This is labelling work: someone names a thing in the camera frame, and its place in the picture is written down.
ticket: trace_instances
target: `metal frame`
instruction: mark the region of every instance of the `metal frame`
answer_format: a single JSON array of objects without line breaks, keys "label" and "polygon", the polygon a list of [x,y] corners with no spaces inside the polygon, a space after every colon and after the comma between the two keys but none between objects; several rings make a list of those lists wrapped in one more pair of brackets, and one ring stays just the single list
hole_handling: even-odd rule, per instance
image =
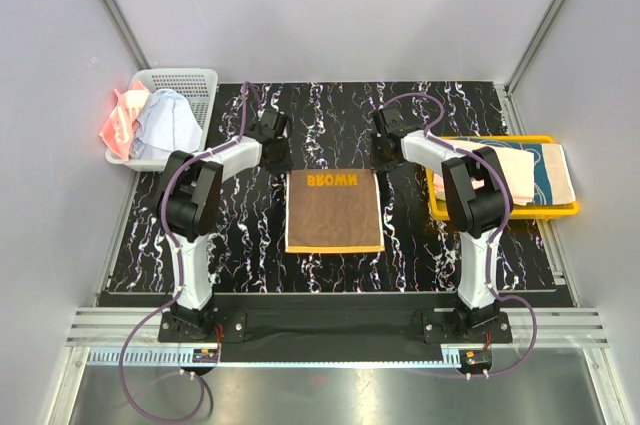
[{"label": "metal frame", "polygon": [[88,347],[73,347],[65,356],[64,371],[58,380],[46,424],[67,425],[71,420],[88,357]]},{"label": "metal frame", "polygon": [[547,7],[547,10],[542,17],[542,21],[534,32],[533,37],[529,41],[529,44],[527,45],[522,58],[520,58],[518,65],[516,65],[511,78],[505,84],[509,94],[514,93],[516,88],[520,84],[522,77],[524,76],[525,72],[529,68],[529,65],[538,53],[542,42],[544,42],[544,39],[547,37],[547,33],[558,17],[558,14],[560,13],[560,10],[562,9],[562,6],[565,2],[566,0],[551,0],[551,3]]},{"label": "metal frame", "polygon": [[105,11],[109,14],[109,17],[113,21],[115,29],[118,31],[123,45],[131,55],[131,59],[135,63],[138,70],[151,68],[149,60],[142,51],[135,34],[129,26],[129,22],[125,18],[118,2],[116,0],[100,0],[104,5]]},{"label": "metal frame", "polygon": [[607,424],[634,423],[609,348],[583,350],[589,375]]},{"label": "metal frame", "polygon": [[[153,308],[80,308],[76,312],[67,346],[122,346],[131,329]],[[495,348],[518,348],[531,340],[532,322],[529,311],[524,308],[504,308],[509,316],[514,343],[494,344]],[[593,308],[537,308],[538,348],[603,348],[607,338],[602,329],[598,312]],[[132,346],[174,347],[157,340],[161,317],[151,318],[136,334]],[[189,346],[211,346],[212,343],[189,344]],[[449,344],[443,348],[468,348],[468,344]]]}]

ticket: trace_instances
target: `black marble surface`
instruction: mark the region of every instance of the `black marble surface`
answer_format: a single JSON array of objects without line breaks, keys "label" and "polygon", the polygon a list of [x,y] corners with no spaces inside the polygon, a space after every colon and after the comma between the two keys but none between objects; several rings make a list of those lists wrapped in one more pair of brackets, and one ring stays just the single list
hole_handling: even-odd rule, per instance
[{"label": "black marble surface", "polygon": [[[295,168],[368,168],[369,113],[410,91],[428,92],[446,105],[437,135],[500,135],[506,124],[489,82],[302,83],[259,85],[249,121],[264,107],[293,119]],[[209,145],[238,132],[240,86],[221,85]],[[437,116],[435,105],[408,99],[405,120]],[[164,292],[173,285],[164,234],[150,210],[159,174],[142,173],[117,263],[107,290]],[[385,252],[309,255],[284,253],[285,180],[259,169],[223,184],[221,209],[209,242],[211,280],[218,292],[435,291],[455,288],[460,264],[457,233],[431,219],[424,170],[412,164],[380,182]],[[536,224],[512,221],[501,240],[500,289],[554,289]]]}]

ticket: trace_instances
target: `wire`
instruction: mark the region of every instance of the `wire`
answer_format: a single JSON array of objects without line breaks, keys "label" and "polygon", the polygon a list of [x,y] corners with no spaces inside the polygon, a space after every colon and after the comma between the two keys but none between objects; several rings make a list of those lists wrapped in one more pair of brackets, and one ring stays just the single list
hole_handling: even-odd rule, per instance
[{"label": "wire", "polygon": [[[436,118],[433,122],[427,124],[424,128],[424,135],[425,138],[427,140],[431,140],[433,143],[436,143],[442,147],[445,147],[447,150],[450,150],[452,152],[456,152],[456,153],[460,153],[462,155],[466,155],[467,157],[472,158],[473,160],[475,160],[476,162],[478,162],[480,165],[482,165],[488,172],[489,174],[493,177],[493,179],[497,182],[498,184],[498,188],[500,189],[500,193],[502,193],[502,197],[503,197],[503,203],[504,203],[504,213],[502,216],[502,221],[500,222],[500,225],[498,226],[498,228],[491,234],[491,236],[489,237],[489,248],[487,249],[487,258],[485,261],[485,283],[487,284],[487,288],[489,289],[489,292],[491,293],[491,295],[493,295],[493,297],[500,301],[500,302],[507,302],[510,300],[516,301],[521,303],[522,305],[524,305],[527,310],[529,311],[529,314],[531,315],[531,322],[532,322],[532,334],[531,334],[531,343],[529,344],[529,347],[527,348],[527,350],[525,351],[524,355],[520,358],[520,360],[518,360],[515,364],[513,364],[512,366],[504,369],[504,370],[500,370],[498,372],[493,372],[491,374],[491,376],[493,377],[500,377],[500,376],[504,376],[510,372],[513,372],[515,370],[517,370],[518,368],[520,368],[529,358],[529,356],[531,355],[531,352],[533,351],[533,347],[536,344],[536,339],[538,337],[538,322],[536,320],[536,313],[533,310],[533,307],[531,306],[531,304],[525,300],[522,297],[519,297],[517,295],[507,295],[504,297],[501,297],[498,292],[496,292],[495,286],[491,283],[491,263],[492,263],[492,258],[493,258],[493,249],[495,246],[497,246],[497,243],[495,243],[494,241],[496,240],[496,238],[504,231],[504,229],[507,226],[507,223],[509,222],[509,216],[511,215],[511,210],[510,210],[510,199],[509,199],[509,192],[507,191],[507,186],[504,183],[504,181],[502,180],[502,178],[500,177],[500,175],[498,174],[498,172],[484,159],[482,159],[482,157],[476,155],[475,153],[469,151],[469,150],[465,150],[462,148],[456,148],[453,145],[451,145],[449,142],[442,140],[438,137],[436,137],[435,135],[433,135],[431,133],[431,129],[436,126],[438,123],[440,123],[442,121],[442,119],[444,118],[444,114],[445,114],[445,109],[444,109],[444,104],[438,100],[437,98],[428,95],[426,93],[418,93],[418,92],[412,92],[412,93],[405,93],[402,95],[398,95],[397,97],[392,98],[391,100],[388,100],[387,102],[385,102],[382,105],[382,108],[385,108],[387,106],[389,106],[390,104],[397,102],[399,100],[402,100],[403,98],[422,98],[424,100],[428,100],[431,102],[434,102],[435,104],[438,105],[438,107],[440,108],[440,114],[438,115],[438,118]],[[438,375],[439,377],[449,377],[448,375]],[[462,375],[457,375],[456,378],[466,378]]]},{"label": "wire", "polygon": [[151,320],[158,313],[162,312],[164,308],[170,307],[171,305],[176,303],[180,298],[180,296],[182,295],[182,288],[184,287],[184,260],[182,257],[182,251],[180,250],[180,243],[178,242],[178,239],[171,231],[171,228],[169,227],[169,223],[167,221],[167,204],[169,203],[169,197],[171,196],[171,192],[173,192],[173,189],[175,188],[178,182],[178,179],[180,178],[180,175],[187,168],[189,168],[191,165],[193,165],[197,161],[202,160],[203,158],[210,157],[216,153],[220,153],[224,150],[232,148],[238,145],[242,141],[242,137],[244,136],[246,121],[247,121],[247,95],[249,93],[248,92],[249,89],[252,90],[252,92],[254,93],[254,95],[256,95],[258,100],[260,99],[255,87],[253,87],[249,82],[244,82],[242,84],[242,87],[240,88],[240,95],[242,97],[241,98],[242,121],[240,123],[240,132],[238,133],[238,135],[236,137],[233,137],[228,142],[223,143],[222,145],[206,150],[190,158],[184,164],[182,164],[178,168],[178,170],[176,170],[176,172],[173,174],[173,176],[171,177],[171,180],[169,180],[169,183],[167,184],[167,189],[164,195],[162,196],[162,202],[160,204],[160,222],[162,223],[162,228],[164,229],[164,232],[167,238],[171,242],[173,242],[175,246],[176,257],[178,259],[178,280],[177,280],[177,287],[176,287],[177,292],[171,300],[169,300],[167,303],[163,305],[160,305],[160,307],[158,307],[156,310],[154,310],[149,315],[144,317],[140,321],[140,323],[138,323],[135,327],[133,327],[133,330],[131,330],[131,333],[129,333],[129,336],[125,339],[124,344],[122,345],[122,350],[120,351],[120,358],[118,360],[118,376],[120,379],[120,386],[122,387],[122,392],[124,393],[124,396],[127,398],[127,401],[131,404],[131,406],[136,412],[138,412],[144,418],[153,420],[154,422],[171,424],[171,423],[184,423],[191,420],[202,407],[202,404],[204,402],[205,389],[206,389],[206,382],[199,375],[196,375],[195,373],[191,373],[190,374],[191,378],[192,379],[195,378],[198,384],[200,385],[200,398],[198,400],[198,403],[188,415],[185,415],[182,418],[164,418],[164,417],[158,417],[156,415],[153,415],[147,412],[146,410],[144,410],[140,405],[138,405],[138,403],[135,400],[135,397],[131,395],[129,388],[127,387],[127,382],[124,376],[124,356],[125,356],[127,347],[131,343],[131,340],[133,340],[133,337],[136,335],[136,333],[138,333],[138,331],[143,327],[145,323]]}]

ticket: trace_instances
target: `cloth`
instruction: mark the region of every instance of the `cloth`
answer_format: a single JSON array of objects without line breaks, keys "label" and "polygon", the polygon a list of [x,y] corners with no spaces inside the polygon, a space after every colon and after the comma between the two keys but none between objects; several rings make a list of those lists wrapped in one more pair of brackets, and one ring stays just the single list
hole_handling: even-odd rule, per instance
[{"label": "cloth", "polygon": [[100,129],[100,138],[122,160],[129,160],[129,151],[138,127],[135,122],[151,93],[140,80],[133,82],[131,90],[120,93],[113,90],[118,98],[116,107]]},{"label": "cloth", "polygon": [[174,90],[153,92],[138,115],[138,123],[132,158],[161,160],[176,150],[191,153],[200,147],[202,129],[189,101]]},{"label": "cloth", "polygon": [[[564,155],[562,145],[557,143],[517,143],[503,142],[499,140],[491,140],[486,138],[461,137],[454,142],[467,142],[468,146],[478,148],[480,146],[490,146],[496,149],[500,163],[502,165],[507,184],[514,194],[511,185],[510,176],[517,170],[517,164],[511,161],[503,163],[501,150],[511,149],[518,153],[528,152],[533,156],[533,196],[530,200],[523,203],[524,196],[520,196],[518,200],[514,197],[514,203],[517,205],[566,205],[575,202],[576,196],[571,184],[569,169]],[[444,183],[438,175],[434,176],[434,188],[436,198],[444,200]],[[521,194],[520,189],[515,189],[515,194]]]},{"label": "cloth", "polygon": [[371,170],[294,170],[287,177],[287,253],[384,250],[380,194]]}]

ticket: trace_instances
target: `white wall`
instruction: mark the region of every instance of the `white wall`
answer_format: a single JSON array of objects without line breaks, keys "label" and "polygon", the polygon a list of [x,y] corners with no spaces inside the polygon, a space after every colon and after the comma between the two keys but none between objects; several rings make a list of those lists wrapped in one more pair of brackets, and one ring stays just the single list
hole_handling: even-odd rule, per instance
[{"label": "white wall", "polygon": [[0,0],[0,422],[41,424],[129,173],[98,130],[135,71],[98,0]]},{"label": "white wall", "polygon": [[515,93],[527,133],[565,146],[583,210],[558,221],[559,233],[637,417],[639,31],[640,0],[568,0]]},{"label": "white wall", "polygon": [[506,81],[551,0],[118,0],[152,66],[222,81]]}]

